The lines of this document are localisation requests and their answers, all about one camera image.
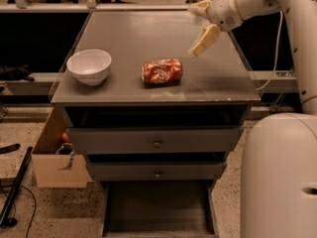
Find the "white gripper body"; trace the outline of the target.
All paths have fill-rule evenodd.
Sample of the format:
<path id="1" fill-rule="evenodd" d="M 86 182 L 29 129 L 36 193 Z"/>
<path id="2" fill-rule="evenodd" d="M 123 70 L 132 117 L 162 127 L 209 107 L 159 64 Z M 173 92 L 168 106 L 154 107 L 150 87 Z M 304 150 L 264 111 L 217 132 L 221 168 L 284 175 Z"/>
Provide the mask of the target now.
<path id="1" fill-rule="evenodd" d="M 222 32 L 230 32 L 243 23 L 236 0 L 212 0 L 208 8 L 208 19 L 218 25 Z"/>

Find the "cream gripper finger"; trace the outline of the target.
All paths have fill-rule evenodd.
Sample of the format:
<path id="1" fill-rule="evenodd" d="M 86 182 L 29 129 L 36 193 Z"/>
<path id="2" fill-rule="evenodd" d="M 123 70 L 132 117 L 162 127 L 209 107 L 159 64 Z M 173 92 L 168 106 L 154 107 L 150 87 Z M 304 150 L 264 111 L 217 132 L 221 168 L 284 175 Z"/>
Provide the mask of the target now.
<path id="1" fill-rule="evenodd" d="M 193 3 L 188 7 L 188 12 L 192 15 L 208 18 L 208 11 L 210 9 L 211 3 L 211 0 L 202 0 Z"/>
<path id="2" fill-rule="evenodd" d="M 192 58 L 197 58 L 202 55 L 207 49 L 214 45 L 221 34 L 221 29 L 216 24 L 210 24 L 203 27 L 197 39 L 190 47 L 188 54 Z"/>

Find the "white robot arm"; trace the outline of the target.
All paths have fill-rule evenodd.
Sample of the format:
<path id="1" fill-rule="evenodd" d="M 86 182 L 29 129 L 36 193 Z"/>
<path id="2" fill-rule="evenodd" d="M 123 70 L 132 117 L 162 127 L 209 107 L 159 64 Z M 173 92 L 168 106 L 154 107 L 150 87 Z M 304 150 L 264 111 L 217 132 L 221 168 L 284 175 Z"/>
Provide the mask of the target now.
<path id="1" fill-rule="evenodd" d="M 188 10 L 210 23 L 194 57 L 252 17 L 284 14 L 302 111 L 268 116 L 249 134 L 241 238 L 317 238 L 317 0 L 202 0 Z"/>

